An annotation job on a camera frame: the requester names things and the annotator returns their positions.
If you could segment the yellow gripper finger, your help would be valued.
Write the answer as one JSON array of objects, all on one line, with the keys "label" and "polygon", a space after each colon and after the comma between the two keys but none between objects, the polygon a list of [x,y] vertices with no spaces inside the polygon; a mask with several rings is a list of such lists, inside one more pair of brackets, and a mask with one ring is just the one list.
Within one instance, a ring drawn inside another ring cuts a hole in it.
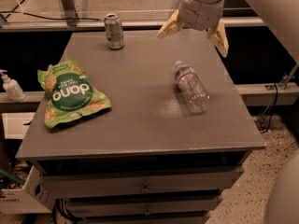
[{"label": "yellow gripper finger", "polygon": [[178,33],[183,28],[183,21],[176,10],[167,20],[167,22],[158,31],[157,37],[159,39],[165,38],[169,35]]},{"label": "yellow gripper finger", "polygon": [[225,26],[222,20],[207,30],[207,38],[210,43],[218,50],[222,57],[228,55],[229,43],[226,36]]}]

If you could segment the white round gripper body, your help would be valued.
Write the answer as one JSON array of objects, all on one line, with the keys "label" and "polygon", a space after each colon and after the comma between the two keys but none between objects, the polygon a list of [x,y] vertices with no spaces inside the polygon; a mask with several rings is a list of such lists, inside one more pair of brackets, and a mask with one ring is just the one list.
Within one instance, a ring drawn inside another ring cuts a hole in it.
[{"label": "white round gripper body", "polygon": [[178,16],[189,27],[205,30],[218,23],[225,0],[181,0]]}]

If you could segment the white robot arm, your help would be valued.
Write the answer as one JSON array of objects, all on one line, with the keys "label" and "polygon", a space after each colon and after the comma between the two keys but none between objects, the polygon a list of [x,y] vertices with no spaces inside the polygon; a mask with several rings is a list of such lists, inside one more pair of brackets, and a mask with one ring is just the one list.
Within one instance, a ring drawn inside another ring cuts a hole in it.
[{"label": "white robot arm", "polygon": [[[265,25],[295,61],[299,61],[299,0],[245,0],[245,9],[234,9],[235,17],[224,19],[225,0],[179,0],[178,8],[160,28],[160,38],[175,34],[183,27],[207,30],[211,43],[221,55],[228,53],[224,32],[226,24],[243,26]],[[263,224],[299,224],[299,151],[283,165],[270,192]]]}]

